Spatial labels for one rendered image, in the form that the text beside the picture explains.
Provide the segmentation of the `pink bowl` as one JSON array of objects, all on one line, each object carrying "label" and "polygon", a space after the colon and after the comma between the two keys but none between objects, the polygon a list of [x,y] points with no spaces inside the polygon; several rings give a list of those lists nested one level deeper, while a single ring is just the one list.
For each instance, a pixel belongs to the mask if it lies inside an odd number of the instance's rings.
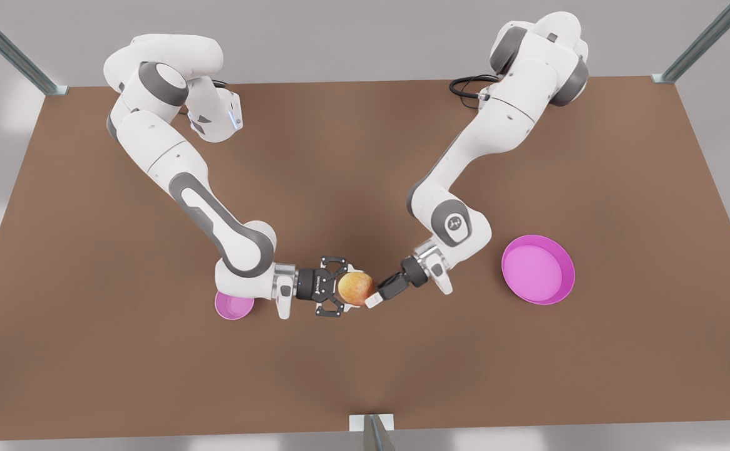
[{"label": "pink bowl", "polygon": [[217,314],[226,320],[238,320],[247,316],[255,305],[255,300],[241,298],[217,292],[214,297],[214,308]]}]

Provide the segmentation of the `silver frame post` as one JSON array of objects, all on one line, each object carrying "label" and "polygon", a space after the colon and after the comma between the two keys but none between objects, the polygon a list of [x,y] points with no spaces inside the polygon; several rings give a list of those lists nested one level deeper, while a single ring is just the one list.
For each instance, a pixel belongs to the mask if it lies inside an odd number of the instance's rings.
[{"label": "silver frame post", "polygon": [[68,93],[68,86],[56,85],[39,66],[33,63],[24,52],[17,48],[0,30],[0,55],[17,69],[23,77],[31,82],[46,96],[61,96]]},{"label": "silver frame post", "polygon": [[726,31],[730,29],[730,2],[729,4],[713,19],[698,37],[689,45],[685,51],[677,57],[668,69],[659,74],[651,75],[651,80],[655,85],[674,85],[680,77],[685,74],[691,66],[708,51],[714,43],[719,40]]},{"label": "silver frame post", "polygon": [[362,433],[362,451],[396,451],[389,435],[393,430],[392,413],[349,416],[349,431]]}]

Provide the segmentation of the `pink plate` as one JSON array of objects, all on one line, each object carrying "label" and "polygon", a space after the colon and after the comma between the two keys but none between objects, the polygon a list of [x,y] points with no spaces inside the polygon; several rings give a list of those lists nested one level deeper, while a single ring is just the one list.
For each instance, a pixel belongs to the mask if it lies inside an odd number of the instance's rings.
[{"label": "pink plate", "polygon": [[516,296],[542,306],[563,301],[576,282],[571,255],[543,235],[523,235],[509,242],[501,257],[501,273]]}]

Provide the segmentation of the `yellow red apple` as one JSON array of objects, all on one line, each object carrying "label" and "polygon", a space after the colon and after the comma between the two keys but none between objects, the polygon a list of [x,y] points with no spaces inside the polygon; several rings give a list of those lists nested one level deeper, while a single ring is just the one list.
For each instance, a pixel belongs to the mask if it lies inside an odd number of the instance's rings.
[{"label": "yellow red apple", "polygon": [[347,272],[339,280],[337,291],[346,303],[354,306],[364,306],[368,297],[376,292],[376,283],[366,273]]}]

